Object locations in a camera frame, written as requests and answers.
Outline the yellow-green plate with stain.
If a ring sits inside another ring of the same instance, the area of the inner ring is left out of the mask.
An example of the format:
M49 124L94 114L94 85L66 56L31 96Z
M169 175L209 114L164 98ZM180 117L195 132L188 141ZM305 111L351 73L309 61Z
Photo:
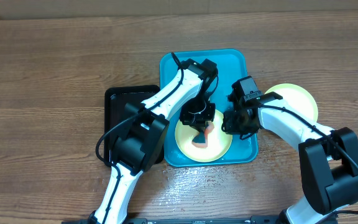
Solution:
M200 132L178 121L174 133L179 150L187 158L196 162L212 162L221 158L232 143L232 136L221 130L222 123L223 114L215 110L212 122L214 129L207 135L206 144L194 144L193 139Z

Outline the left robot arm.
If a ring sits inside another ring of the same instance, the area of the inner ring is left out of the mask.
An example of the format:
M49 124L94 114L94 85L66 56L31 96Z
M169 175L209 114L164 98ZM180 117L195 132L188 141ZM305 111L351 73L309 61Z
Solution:
M213 130L214 105L209 103L209 86L218 75L217 65L206 59L179 61L173 80L154 96L140 103L126 103L119 122L98 140L109 151L101 161L111 167L111 177L99 208L88 223L123 223L129 200L140 176L163 151L170 118L185 113L183 124L197 130L196 144L206 144Z

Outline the teal and orange sponge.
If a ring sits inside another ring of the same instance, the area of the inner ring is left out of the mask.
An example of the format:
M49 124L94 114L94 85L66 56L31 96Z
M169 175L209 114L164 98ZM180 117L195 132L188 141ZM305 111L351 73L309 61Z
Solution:
M214 124L212 121L208 121L204 131L199 132L192 140L192 145L197 148L207 148L208 146L208 135L213 131Z

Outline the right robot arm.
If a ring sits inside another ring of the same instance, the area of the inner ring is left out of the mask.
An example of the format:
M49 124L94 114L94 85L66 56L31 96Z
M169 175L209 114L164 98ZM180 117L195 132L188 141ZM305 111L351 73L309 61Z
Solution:
M231 93L231 110L221 129L248 138L261 129L281 137L298 151L304 196L284 209L277 223L322 223L358 202L358 138L349 128L334 130L292 108L279 94Z

